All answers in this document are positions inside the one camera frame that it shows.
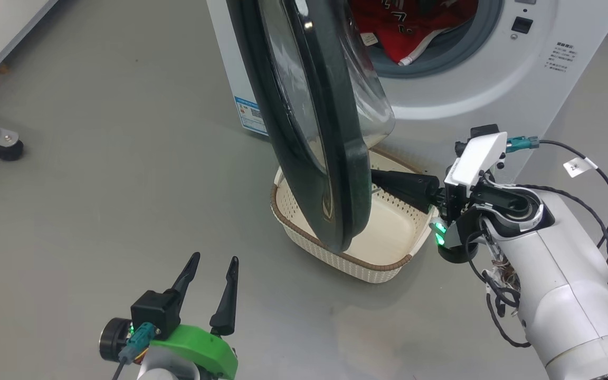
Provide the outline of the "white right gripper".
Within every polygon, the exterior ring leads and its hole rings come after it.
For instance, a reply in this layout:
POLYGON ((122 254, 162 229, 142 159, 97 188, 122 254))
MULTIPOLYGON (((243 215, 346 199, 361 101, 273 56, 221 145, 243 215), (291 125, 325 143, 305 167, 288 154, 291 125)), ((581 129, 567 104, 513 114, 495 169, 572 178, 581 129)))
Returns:
POLYGON ((395 170, 372 170, 376 187, 402 202, 429 213, 432 219, 453 222, 470 201, 471 191, 483 174, 505 153, 508 134, 497 132, 470 139, 444 178, 444 200, 436 202, 441 183, 436 176, 395 170))

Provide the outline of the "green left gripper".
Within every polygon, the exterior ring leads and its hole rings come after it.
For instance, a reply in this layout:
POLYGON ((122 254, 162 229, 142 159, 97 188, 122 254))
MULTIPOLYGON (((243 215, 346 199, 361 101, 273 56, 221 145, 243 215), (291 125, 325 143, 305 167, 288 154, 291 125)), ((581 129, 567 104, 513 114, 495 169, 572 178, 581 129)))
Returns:
MULTIPOLYGON (((201 253, 194 252, 171 287, 175 295, 176 312, 183 306, 189 284, 195 279, 200 264, 201 253)), ((238 299, 239 258, 234 256, 226 274, 226 287, 215 315, 210 319, 211 333, 198 326, 179 325, 166 340, 152 340, 149 356, 154 348, 162 348, 202 366, 217 378, 234 379, 238 371, 238 358, 234 349, 218 336, 228 336, 235 332, 236 307, 238 299)))

